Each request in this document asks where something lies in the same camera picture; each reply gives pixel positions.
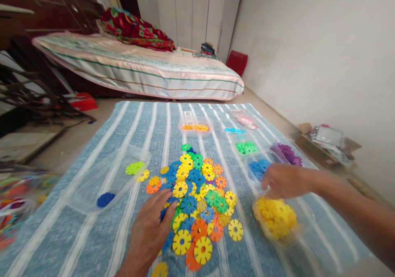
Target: finger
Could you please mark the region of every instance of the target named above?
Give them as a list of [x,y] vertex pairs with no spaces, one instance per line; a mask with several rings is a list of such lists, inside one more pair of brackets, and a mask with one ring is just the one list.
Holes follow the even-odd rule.
[[163,221],[160,224],[160,230],[162,233],[161,237],[166,238],[167,235],[170,233],[172,220],[174,215],[176,214],[176,208],[177,208],[177,201],[173,202],[167,209],[165,217],[163,218]]

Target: red object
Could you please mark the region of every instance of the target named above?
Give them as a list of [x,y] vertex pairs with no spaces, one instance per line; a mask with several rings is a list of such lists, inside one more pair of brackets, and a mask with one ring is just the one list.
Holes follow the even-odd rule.
[[247,59],[248,59],[248,55],[236,51],[231,51],[226,66],[228,66],[238,75],[242,76],[244,69],[246,68],[247,65]]
[[71,106],[77,108],[79,111],[91,110],[98,107],[95,99],[93,99],[93,97],[88,93],[78,93],[77,97],[79,98],[79,100],[70,100],[69,103],[71,104]]

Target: floor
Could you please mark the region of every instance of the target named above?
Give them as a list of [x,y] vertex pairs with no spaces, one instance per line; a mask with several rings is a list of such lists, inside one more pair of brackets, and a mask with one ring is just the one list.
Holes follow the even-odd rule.
[[[97,119],[93,124],[84,122],[75,127],[67,129],[57,140],[45,148],[29,165],[48,169],[54,173],[64,174],[73,164],[85,145],[99,130],[103,123],[110,117],[115,104],[124,99],[97,99],[98,109],[87,113]],[[251,103],[260,114],[272,123],[286,137],[295,138],[298,134],[296,128],[289,121],[279,115],[274,109],[258,98],[250,89],[246,88],[243,95],[228,101],[227,103]],[[324,170],[318,163],[314,163],[318,168]],[[334,170],[340,177],[346,179],[348,174],[341,169]],[[342,277],[351,276],[394,276],[379,260],[370,260],[359,263],[352,270],[342,274]]]

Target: pile of toy pieces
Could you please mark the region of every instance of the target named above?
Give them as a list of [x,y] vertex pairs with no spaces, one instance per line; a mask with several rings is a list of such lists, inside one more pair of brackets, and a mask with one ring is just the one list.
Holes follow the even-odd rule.
[[[161,252],[170,246],[178,256],[185,255],[186,266],[190,271],[197,271],[211,258],[212,242],[221,240],[224,228],[228,228],[233,241],[243,237],[242,224],[231,220],[237,202],[232,191],[225,191],[226,178],[222,176],[223,167],[215,165],[210,158],[203,159],[189,144],[181,146],[186,151],[179,161],[161,169],[164,178],[162,184],[158,176],[152,177],[146,191],[153,194],[161,189],[173,189],[173,196],[166,202],[161,213],[163,219],[167,208],[174,201],[178,202],[172,222],[172,231],[168,235]],[[138,179],[142,182],[149,176],[149,171]],[[160,262],[152,276],[165,277],[167,264]]]
[[280,157],[282,153],[291,165],[303,166],[302,158],[296,156],[295,152],[292,150],[292,147],[290,147],[289,145],[276,143],[270,149],[273,150]]
[[289,235],[292,228],[297,224],[297,217],[294,209],[286,204],[284,200],[267,200],[264,196],[256,200],[256,207],[260,213],[261,219],[254,210],[255,218],[266,225],[262,228],[264,235],[270,238],[270,235],[279,240]]
[[239,142],[236,144],[236,148],[241,154],[251,154],[259,151],[253,142],[247,141],[246,143]]
[[270,166],[270,162],[264,158],[257,159],[248,163],[252,173],[255,175],[256,179],[262,181],[263,175],[265,175],[267,168]]
[[207,127],[206,125],[203,124],[199,124],[199,125],[185,125],[182,127],[184,130],[193,130],[193,131],[208,131],[209,127]]
[[237,128],[234,128],[234,127],[226,127],[225,128],[225,132],[228,132],[228,133],[236,133],[236,134],[245,134],[245,133],[247,133],[247,130],[240,130],[240,129],[237,129]]

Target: striped blanket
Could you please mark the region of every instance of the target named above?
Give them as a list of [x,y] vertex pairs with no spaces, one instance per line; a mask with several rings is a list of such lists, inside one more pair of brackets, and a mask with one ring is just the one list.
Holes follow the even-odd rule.
[[[239,199],[232,218],[244,227],[242,240],[233,242],[225,232],[222,240],[213,245],[211,260],[195,273],[186,269],[185,257],[168,249],[154,265],[165,261],[169,276],[333,276],[370,255],[341,217],[314,194],[298,199],[316,217],[313,228],[299,243],[283,251],[264,237],[251,208],[259,190],[220,128],[219,119],[230,117],[229,109],[234,108],[246,109],[258,118],[256,134],[267,142],[282,136],[250,104],[119,102],[48,199],[22,227],[0,261],[1,275],[115,275],[128,249],[130,227],[150,196],[145,192],[148,180],[134,185],[111,209],[96,216],[86,216],[64,205],[59,195],[67,187],[79,186],[88,169],[126,144],[149,150],[152,153],[149,170],[151,175],[158,175],[163,166],[179,159],[180,146],[189,143],[195,151],[223,166],[228,188]],[[212,118],[214,132],[207,138],[183,136],[177,124],[184,112]],[[306,159],[303,164],[314,167]]]
[[230,100],[241,77],[220,61],[180,49],[154,51],[114,38],[75,33],[36,37],[33,44],[83,78],[110,89],[170,99]]

